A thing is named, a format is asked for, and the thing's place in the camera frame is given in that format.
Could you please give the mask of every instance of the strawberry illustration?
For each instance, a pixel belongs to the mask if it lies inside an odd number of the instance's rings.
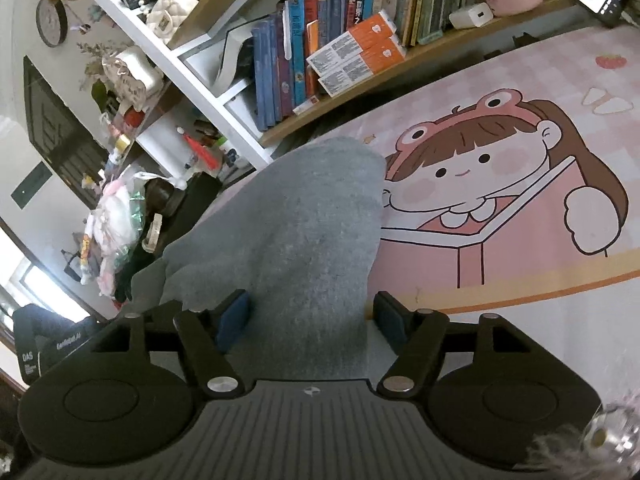
[[[604,54],[596,58],[596,64],[600,68],[607,68],[610,70],[622,68],[626,65],[626,57],[622,57],[620,54]]]

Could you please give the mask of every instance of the ribbed gray panel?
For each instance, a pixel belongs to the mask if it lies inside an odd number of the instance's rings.
[[[320,389],[313,395],[305,390]],[[40,460],[21,480],[551,480],[487,468],[446,447],[408,402],[365,381],[259,381],[210,402],[185,437],[154,457],[107,469]]]

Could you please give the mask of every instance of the brown hair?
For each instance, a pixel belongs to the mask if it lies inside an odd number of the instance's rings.
[[[550,150],[549,163],[552,168],[570,155],[573,155],[587,186],[595,187],[606,194],[613,202],[620,225],[625,222],[628,213],[628,197],[616,175],[585,145],[580,133],[567,114],[551,101],[533,100],[521,102],[517,106],[535,113],[541,120],[553,121],[560,127],[562,138]],[[472,110],[476,106],[453,110],[451,115],[435,121],[439,124],[453,115]],[[536,127],[518,117],[487,115],[455,124],[435,134],[421,143],[398,170],[391,181],[398,182],[413,174],[418,168],[437,164],[451,158],[454,153],[466,153],[476,146],[486,146],[497,140],[512,136],[516,130],[533,133]],[[400,156],[400,152],[386,158],[387,171]]]

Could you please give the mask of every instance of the white charger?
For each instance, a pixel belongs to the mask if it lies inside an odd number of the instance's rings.
[[[494,18],[489,5],[486,3],[475,4],[456,10],[449,15],[449,21],[455,28],[482,27]]]

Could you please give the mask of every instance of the orange book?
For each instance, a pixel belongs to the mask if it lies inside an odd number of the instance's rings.
[[[395,31],[394,22],[389,19],[384,10],[381,10],[350,28],[316,53],[310,54],[307,62],[319,76],[324,77],[352,57],[388,40]]]
[[[393,35],[352,57],[319,81],[327,93],[334,97],[374,74],[403,62],[405,56],[406,49]]]
[[[312,50],[309,48],[309,40],[308,40],[308,26],[311,22],[315,22],[318,20],[318,0],[305,0],[305,28],[307,30],[307,34],[305,34],[305,59],[309,57],[312,53]],[[318,88],[318,85],[312,79],[313,70],[310,69],[308,65],[305,63],[305,73],[306,73],[306,96],[311,97],[315,92],[314,89]]]
[[[316,52],[320,46],[320,27],[318,20],[306,26],[305,43],[309,46],[309,54]],[[305,66],[306,76],[306,96],[311,97],[318,93],[318,74],[314,72],[311,65]]]

